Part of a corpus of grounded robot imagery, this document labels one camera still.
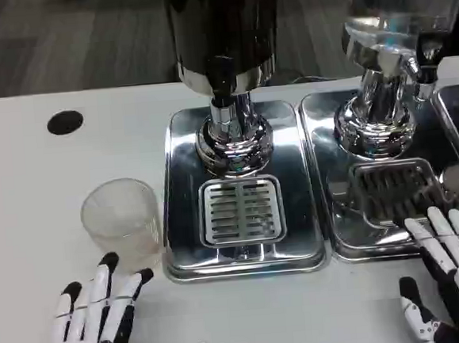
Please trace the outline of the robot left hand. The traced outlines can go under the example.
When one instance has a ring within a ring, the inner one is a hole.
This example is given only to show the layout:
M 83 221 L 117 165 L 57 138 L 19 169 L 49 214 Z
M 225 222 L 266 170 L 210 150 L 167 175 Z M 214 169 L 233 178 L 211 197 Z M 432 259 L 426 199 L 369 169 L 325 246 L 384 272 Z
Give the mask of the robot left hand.
M 120 257 L 113 251 L 98 263 L 86 285 L 68 284 L 58 298 L 48 343 L 128 343 L 135 302 L 142 287 L 154 277 L 144 268 L 127 277 L 117 295 L 111 295 L 113 273 Z

